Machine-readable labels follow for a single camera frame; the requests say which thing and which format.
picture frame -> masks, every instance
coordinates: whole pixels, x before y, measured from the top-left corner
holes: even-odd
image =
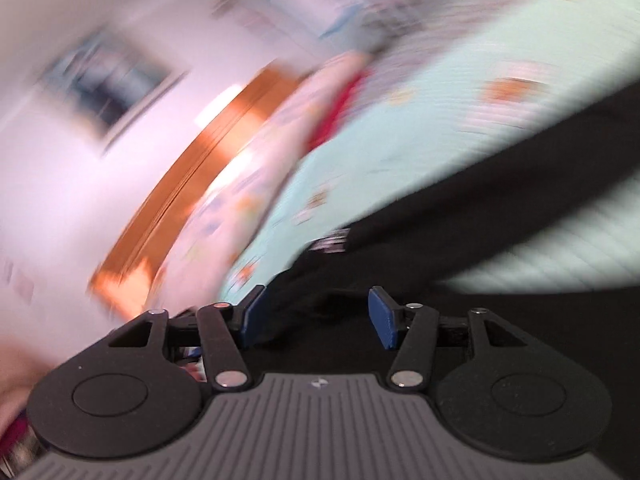
[[[186,73],[125,32],[104,26],[56,56],[40,81],[49,100],[106,150]]]

light blue bedsheet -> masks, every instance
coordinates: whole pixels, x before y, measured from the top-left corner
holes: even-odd
[[[287,269],[310,241],[638,75],[640,0],[524,1],[311,153],[220,299],[238,301]],[[520,97],[519,85],[526,87]],[[487,97],[501,91],[510,96],[507,104]],[[640,282],[637,218],[640,177],[450,283],[465,291],[523,292]]]

wooden bed frame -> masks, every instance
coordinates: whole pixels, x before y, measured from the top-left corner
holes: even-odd
[[[131,219],[91,278],[90,293],[124,319],[143,311],[158,270],[194,206],[299,82],[269,65],[209,123]]]

silver pivot bolt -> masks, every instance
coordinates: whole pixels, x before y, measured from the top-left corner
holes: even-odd
[[[216,382],[223,388],[237,388],[248,380],[246,374],[239,370],[227,370],[216,375]]]
[[[391,376],[391,382],[400,388],[419,386],[423,381],[424,377],[413,370],[401,370]]]

gray ribbed plate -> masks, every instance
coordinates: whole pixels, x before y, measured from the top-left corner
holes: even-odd
[[[89,462],[49,453],[20,480],[614,480],[596,457],[506,462],[468,448],[428,403],[373,375],[268,374],[216,397],[185,436],[145,456]]]

